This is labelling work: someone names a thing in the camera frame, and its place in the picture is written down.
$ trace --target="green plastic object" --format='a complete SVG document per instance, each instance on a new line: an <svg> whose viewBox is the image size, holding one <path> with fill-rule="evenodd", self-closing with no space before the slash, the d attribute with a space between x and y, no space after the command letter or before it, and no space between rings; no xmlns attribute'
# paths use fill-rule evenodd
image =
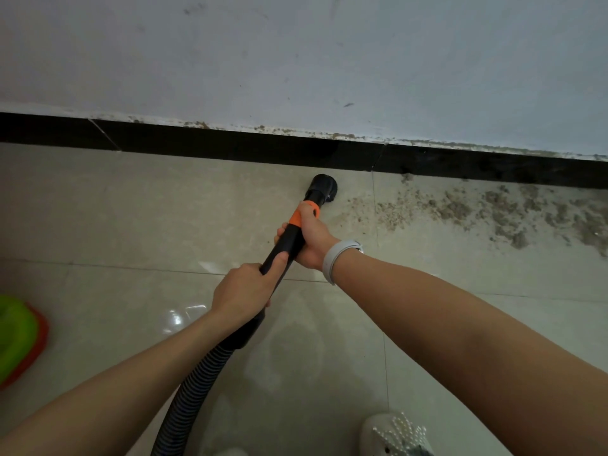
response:
<svg viewBox="0 0 608 456"><path fill-rule="evenodd" d="M38 337L38 321L22 301L0 295L0 384L32 351Z"/></svg>

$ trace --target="green and red plastic container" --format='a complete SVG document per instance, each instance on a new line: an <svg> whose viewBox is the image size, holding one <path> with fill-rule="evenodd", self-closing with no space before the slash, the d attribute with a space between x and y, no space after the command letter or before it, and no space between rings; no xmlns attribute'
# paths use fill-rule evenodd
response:
<svg viewBox="0 0 608 456"><path fill-rule="evenodd" d="M0 295L0 390L15 382L46 346L49 325L25 302Z"/></svg>

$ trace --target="forearm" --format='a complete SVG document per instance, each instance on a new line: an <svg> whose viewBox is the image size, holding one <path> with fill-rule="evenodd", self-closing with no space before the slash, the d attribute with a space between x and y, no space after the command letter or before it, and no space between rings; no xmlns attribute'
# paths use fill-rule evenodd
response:
<svg viewBox="0 0 608 456"><path fill-rule="evenodd" d="M1 454L124 454L192 368L236 327L208 313L80 384L12 430Z"/></svg>
<svg viewBox="0 0 608 456"><path fill-rule="evenodd" d="M606 451L608 376L472 294L348 250L335 282L515 454Z"/></svg>

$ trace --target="person's left hand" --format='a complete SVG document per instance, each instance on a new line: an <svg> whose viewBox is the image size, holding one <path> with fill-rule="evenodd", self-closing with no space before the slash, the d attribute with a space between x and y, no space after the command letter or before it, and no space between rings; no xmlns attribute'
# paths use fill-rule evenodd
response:
<svg viewBox="0 0 608 456"><path fill-rule="evenodd" d="M266 275L260 273L261 264L243 264L231 269L213 292L211 311L227 317L235 329L243 326L270 302L288 256L287 252L277 254Z"/></svg>

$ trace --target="black baseboard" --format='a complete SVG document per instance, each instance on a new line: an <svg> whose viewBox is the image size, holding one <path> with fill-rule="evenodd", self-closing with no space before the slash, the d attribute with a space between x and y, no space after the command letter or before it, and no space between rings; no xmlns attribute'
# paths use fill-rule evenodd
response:
<svg viewBox="0 0 608 456"><path fill-rule="evenodd" d="M105 150L119 148L138 153L484 181L608 188L608 163L604 161L105 120L93 123L85 118L0 112L0 141Z"/></svg>

